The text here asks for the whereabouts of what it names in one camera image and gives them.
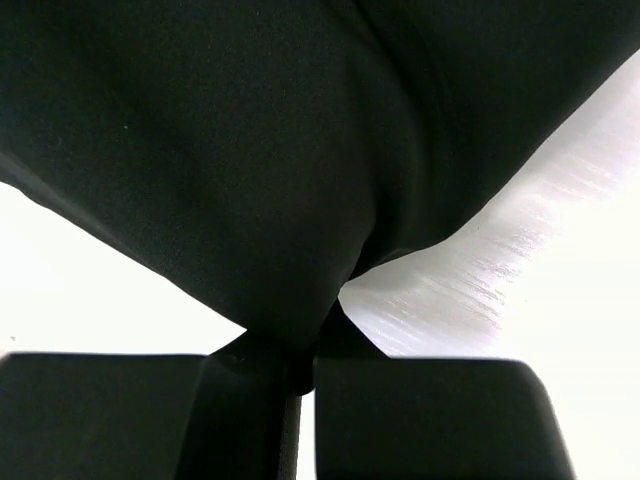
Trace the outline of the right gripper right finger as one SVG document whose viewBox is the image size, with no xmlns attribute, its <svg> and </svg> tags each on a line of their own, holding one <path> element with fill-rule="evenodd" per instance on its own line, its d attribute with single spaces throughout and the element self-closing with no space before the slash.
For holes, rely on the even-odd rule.
<svg viewBox="0 0 640 480">
<path fill-rule="evenodd" d="M 515 360 L 391 358 L 334 305 L 314 365 L 321 479 L 570 479 L 548 393 Z"/>
</svg>

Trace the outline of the black shorts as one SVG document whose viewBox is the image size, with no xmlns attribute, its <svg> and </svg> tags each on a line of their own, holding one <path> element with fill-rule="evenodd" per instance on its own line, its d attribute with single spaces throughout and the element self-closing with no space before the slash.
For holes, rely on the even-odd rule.
<svg viewBox="0 0 640 480">
<path fill-rule="evenodd" d="M 305 351 L 638 48 L 635 1 L 5 1 L 1 179 Z"/>
</svg>

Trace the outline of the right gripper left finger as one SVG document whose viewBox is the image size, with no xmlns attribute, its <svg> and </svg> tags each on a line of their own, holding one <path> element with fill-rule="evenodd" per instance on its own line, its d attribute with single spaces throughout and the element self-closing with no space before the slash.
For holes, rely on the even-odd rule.
<svg viewBox="0 0 640 480">
<path fill-rule="evenodd" d="M 208 356 L 15 353 L 1 362 L 5 479 L 292 479 L 290 354 L 243 334 Z"/>
</svg>

